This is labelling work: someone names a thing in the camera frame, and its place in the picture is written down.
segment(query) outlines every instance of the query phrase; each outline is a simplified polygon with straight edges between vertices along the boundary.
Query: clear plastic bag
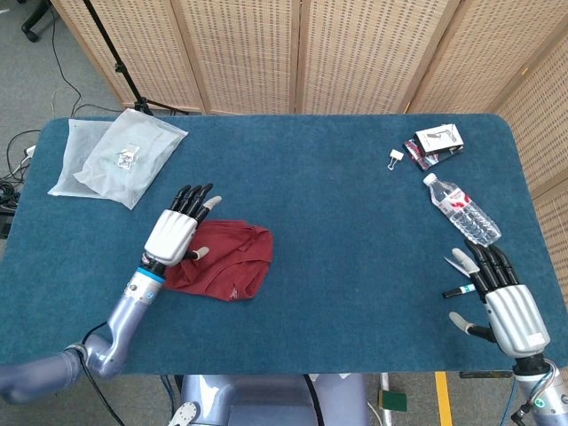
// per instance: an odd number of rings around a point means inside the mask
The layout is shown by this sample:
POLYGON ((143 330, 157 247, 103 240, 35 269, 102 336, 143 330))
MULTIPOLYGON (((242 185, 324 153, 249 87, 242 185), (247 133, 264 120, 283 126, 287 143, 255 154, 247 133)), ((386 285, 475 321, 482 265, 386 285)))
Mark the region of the clear plastic bag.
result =
POLYGON ((83 169, 87 157, 112 123, 69 119, 69 137, 63 154, 63 168, 57 184, 49 190, 49 195, 105 198, 79 182, 73 175, 83 169))
POLYGON ((127 109, 74 176, 104 198, 133 209, 186 135, 157 118, 127 109))

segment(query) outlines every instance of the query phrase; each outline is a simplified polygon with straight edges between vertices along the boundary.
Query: small box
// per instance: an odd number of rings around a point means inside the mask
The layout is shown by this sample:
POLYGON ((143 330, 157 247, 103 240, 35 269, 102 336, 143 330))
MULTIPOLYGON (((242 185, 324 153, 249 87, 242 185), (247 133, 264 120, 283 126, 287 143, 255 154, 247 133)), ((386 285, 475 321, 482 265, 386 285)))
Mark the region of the small box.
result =
POLYGON ((419 130, 414 141, 422 156, 443 153, 463 147, 463 140, 455 124, 442 124, 431 129, 419 130))
POLYGON ((418 167, 420 167, 424 171, 428 170, 430 167, 435 166, 439 162, 447 160, 451 156, 459 154, 461 151, 463 151, 462 145, 459 148, 450 148, 448 151, 444 151, 439 154, 422 155, 415 139, 409 139, 407 142, 405 142, 404 148, 408 151, 408 154, 410 155, 410 158, 412 158, 413 162, 415 162, 418 167))

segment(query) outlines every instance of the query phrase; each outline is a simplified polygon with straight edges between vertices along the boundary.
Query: plastic bottle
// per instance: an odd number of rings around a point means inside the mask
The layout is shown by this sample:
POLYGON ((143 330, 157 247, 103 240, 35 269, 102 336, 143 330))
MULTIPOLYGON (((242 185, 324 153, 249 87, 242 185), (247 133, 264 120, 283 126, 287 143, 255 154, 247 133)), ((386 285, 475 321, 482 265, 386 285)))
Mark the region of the plastic bottle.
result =
POLYGON ((494 221, 456 184, 442 182, 434 173, 425 177, 423 182, 430 189, 432 203, 469 240, 487 247, 501 237, 494 221))

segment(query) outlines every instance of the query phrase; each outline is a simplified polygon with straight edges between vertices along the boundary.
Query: blue felt tablecloth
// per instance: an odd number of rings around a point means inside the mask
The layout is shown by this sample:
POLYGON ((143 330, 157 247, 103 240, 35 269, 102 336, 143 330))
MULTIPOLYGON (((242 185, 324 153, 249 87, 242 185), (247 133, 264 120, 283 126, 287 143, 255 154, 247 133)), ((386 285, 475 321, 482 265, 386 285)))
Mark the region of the blue felt tablecloth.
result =
POLYGON ((568 364, 566 309, 508 125, 489 114, 189 116, 188 130, 133 211, 51 197, 67 120, 44 128, 0 269, 0 363, 60 351, 107 318, 155 220, 179 187, 215 183, 210 217, 270 228, 274 261, 254 300, 163 291, 134 339, 129 373, 305 373, 508 368, 496 345, 466 336, 458 311, 485 324, 467 281, 443 260, 460 233, 430 204, 408 157, 415 130, 454 122, 463 154, 434 171, 499 225, 500 245, 548 325, 547 354, 568 364))

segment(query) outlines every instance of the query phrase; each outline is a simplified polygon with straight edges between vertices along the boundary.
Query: red cloth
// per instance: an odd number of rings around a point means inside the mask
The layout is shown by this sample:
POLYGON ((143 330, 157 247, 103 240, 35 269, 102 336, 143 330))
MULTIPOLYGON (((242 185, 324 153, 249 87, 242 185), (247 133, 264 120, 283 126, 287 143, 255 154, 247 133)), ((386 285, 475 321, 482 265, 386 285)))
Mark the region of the red cloth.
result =
POLYGON ((240 220, 203 222, 189 249, 209 247, 200 260, 166 270, 165 288, 230 302, 256 295, 272 261, 272 234, 240 220))

